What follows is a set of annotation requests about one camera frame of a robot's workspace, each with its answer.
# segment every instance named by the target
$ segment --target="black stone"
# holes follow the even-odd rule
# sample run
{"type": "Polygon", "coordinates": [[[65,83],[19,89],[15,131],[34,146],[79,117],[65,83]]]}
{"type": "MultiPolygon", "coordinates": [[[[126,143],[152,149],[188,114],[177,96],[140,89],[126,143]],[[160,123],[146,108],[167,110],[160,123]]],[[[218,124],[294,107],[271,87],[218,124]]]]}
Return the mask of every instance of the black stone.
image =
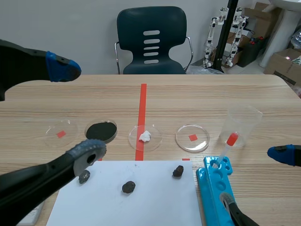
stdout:
{"type": "Polygon", "coordinates": [[[111,142],[115,138],[117,127],[112,122],[100,122],[90,126],[86,132],[87,139],[98,139],[111,142]]]}
{"type": "Polygon", "coordinates": [[[84,170],[79,176],[79,183],[84,184],[90,178],[90,172],[88,170],[84,170]]]}
{"type": "Polygon", "coordinates": [[[174,177],[180,177],[182,176],[182,173],[184,172],[184,167],[183,166],[178,166],[174,172],[173,172],[173,176],[174,177]]]}
{"type": "Polygon", "coordinates": [[[123,191],[124,193],[129,194],[129,193],[132,193],[132,192],[133,192],[133,190],[135,189],[135,187],[136,187],[136,185],[135,185],[135,183],[134,183],[133,181],[128,181],[128,182],[126,182],[126,183],[122,186],[122,191],[123,191]]]}

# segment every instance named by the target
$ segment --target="red dropper bulb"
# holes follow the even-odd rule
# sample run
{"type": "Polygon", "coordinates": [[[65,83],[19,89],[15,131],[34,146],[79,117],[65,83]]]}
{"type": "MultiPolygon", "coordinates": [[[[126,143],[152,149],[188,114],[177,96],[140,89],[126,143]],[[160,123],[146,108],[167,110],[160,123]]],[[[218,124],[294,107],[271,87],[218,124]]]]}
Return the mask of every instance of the red dropper bulb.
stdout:
{"type": "Polygon", "coordinates": [[[238,139],[237,133],[231,133],[230,137],[227,140],[227,145],[233,146],[238,139]]]}

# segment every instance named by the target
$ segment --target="plastic beaker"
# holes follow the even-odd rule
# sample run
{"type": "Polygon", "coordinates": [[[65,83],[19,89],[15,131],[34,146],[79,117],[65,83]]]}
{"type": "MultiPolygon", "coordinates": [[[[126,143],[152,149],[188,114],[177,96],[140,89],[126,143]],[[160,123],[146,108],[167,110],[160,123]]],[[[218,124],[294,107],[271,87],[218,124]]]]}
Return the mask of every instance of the plastic beaker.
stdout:
{"type": "Polygon", "coordinates": [[[237,105],[228,109],[226,121],[220,134],[222,142],[227,142],[231,133],[238,133],[233,147],[243,147],[254,127],[260,123],[262,113],[249,105],[237,105]]]}

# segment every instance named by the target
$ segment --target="black pole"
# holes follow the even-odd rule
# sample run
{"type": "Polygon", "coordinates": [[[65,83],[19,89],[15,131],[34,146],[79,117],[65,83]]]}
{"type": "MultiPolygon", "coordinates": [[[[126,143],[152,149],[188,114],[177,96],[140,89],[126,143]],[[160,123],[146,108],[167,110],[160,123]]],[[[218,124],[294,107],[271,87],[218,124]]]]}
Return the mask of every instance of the black pole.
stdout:
{"type": "Polygon", "coordinates": [[[227,19],[222,26],[222,31],[220,35],[220,39],[218,40],[218,45],[216,48],[216,54],[213,61],[213,68],[222,72],[222,56],[224,55],[225,47],[227,44],[228,35],[232,26],[233,17],[235,14],[235,10],[237,8],[238,0],[229,0],[228,1],[228,15],[227,19]]]}

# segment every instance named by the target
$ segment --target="blue test tube rack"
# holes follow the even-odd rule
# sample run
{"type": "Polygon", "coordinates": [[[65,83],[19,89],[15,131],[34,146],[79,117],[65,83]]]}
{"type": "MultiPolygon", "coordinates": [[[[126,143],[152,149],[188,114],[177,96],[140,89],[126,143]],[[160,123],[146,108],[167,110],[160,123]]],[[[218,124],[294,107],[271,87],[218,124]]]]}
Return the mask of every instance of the blue test tube rack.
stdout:
{"type": "Polygon", "coordinates": [[[224,157],[218,168],[213,164],[218,157],[204,158],[204,168],[197,170],[198,186],[200,189],[203,210],[207,226],[234,226],[230,214],[220,200],[222,192],[234,197],[228,176],[233,170],[228,157],[224,157]]]}

